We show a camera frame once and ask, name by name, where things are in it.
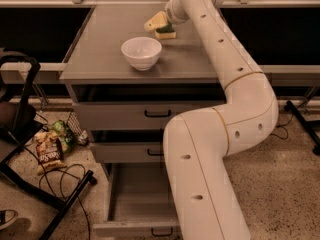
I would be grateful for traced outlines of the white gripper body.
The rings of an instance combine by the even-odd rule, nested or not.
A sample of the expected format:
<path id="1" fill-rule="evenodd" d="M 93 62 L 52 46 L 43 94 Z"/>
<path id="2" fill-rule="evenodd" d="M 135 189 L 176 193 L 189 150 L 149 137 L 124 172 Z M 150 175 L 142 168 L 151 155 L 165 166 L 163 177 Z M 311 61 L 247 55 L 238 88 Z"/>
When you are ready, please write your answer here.
<path id="1" fill-rule="evenodd" d="M 168 21 L 172 24 L 182 24 L 189 19 L 180 0 L 169 0 L 165 6 L 165 12 Z"/>

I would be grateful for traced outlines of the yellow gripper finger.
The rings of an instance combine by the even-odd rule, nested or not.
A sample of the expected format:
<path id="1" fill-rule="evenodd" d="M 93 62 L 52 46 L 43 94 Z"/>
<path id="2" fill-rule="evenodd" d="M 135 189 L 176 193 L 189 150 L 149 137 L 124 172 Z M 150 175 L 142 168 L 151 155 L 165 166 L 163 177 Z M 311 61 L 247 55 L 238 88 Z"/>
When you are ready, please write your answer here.
<path id="1" fill-rule="evenodd" d="M 166 17 L 166 13 L 164 11 L 160 11 L 144 24 L 144 29 L 147 32 L 151 32 L 158 28 L 165 27 L 167 24 L 168 20 Z"/>

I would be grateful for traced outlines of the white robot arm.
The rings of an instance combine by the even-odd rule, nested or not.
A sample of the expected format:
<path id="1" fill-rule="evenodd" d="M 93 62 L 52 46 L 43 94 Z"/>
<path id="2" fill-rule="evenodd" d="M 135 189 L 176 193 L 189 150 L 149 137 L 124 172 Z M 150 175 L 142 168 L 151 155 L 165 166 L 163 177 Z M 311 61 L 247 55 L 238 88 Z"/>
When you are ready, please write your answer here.
<path id="1" fill-rule="evenodd" d="M 264 141 L 278 120 L 266 75 L 218 12 L 220 0 L 170 0 L 169 22 L 192 21 L 223 88 L 222 105 L 166 125 L 163 151 L 184 240 L 251 240 L 223 159 Z"/>

